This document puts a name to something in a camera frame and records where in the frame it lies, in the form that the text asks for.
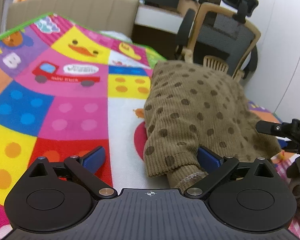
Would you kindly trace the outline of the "brown polka dot corduroy garment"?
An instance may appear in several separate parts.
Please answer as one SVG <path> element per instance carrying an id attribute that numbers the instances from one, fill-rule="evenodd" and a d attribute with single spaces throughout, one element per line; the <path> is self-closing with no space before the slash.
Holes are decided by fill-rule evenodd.
<path id="1" fill-rule="evenodd" d="M 202 146 L 242 162 L 281 152 L 276 137 L 257 132 L 259 117 L 249 110 L 241 85 L 198 64 L 157 63 L 143 112 L 147 176 L 166 176 L 181 191 L 207 175 L 197 159 Z"/>

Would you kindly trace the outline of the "colourful cartoon play mat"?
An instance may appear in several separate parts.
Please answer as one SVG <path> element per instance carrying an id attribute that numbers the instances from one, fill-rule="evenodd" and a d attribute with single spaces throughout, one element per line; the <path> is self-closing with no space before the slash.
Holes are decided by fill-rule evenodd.
<path id="1" fill-rule="evenodd" d="M 0 35 L 0 239 L 300 239 L 279 152 L 207 199 L 149 177 L 143 108 L 155 51 L 45 14 Z M 94 199 L 64 160 L 102 146 Z"/>

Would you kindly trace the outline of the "beige mesh office chair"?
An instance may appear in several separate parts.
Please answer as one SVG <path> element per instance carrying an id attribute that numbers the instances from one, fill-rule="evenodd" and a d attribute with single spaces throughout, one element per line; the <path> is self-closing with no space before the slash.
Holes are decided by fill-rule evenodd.
<path id="1" fill-rule="evenodd" d="M 236 81 L 256 70 L 256 44 L 261 37 L 248 19 L 258 0 L 222 0 L 228 8 L 202 3 L 197 11 L 189 9 L 176 36 L 175 58 L 221 70 Z"/>

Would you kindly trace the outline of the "white bed sheet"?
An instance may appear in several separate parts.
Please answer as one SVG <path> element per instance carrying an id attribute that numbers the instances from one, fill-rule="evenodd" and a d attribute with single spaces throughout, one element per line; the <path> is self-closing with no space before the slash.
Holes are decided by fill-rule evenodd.
<path id="1" fill-rule="evenodd" d="M 109 36 L 111 38 L 115 38 L 115 39 L 123 41 L 123 42 L 132 43 L 131 38 L 126 36 L 123 33 L 119 33 L 119 32 L 116 32 L 116 31 L 105 31 L 105 30 L 99 31 L 99 33 L 102 34 L 102 35 Z"/>

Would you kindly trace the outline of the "beige upholstered headboard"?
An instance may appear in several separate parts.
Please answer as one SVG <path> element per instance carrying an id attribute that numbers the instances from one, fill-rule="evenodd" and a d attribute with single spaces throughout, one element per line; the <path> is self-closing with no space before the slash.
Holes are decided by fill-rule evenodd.
<path id="1" fill-rule="evenodd" d="M 139 0 L 26 0 L 8 9 L 6 29 L 47 13 L 68 18 L 92 30 L 132 35 Z"/>

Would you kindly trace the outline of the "white desk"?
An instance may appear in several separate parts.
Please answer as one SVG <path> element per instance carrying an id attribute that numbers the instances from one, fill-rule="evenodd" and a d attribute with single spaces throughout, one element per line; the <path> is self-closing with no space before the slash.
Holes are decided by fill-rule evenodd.
<path id="1" fill-rule="evenodd" d="M 177 34 L 183 16 L 174 12 L 147 5 L 139 5 L 134 24 Z"/>

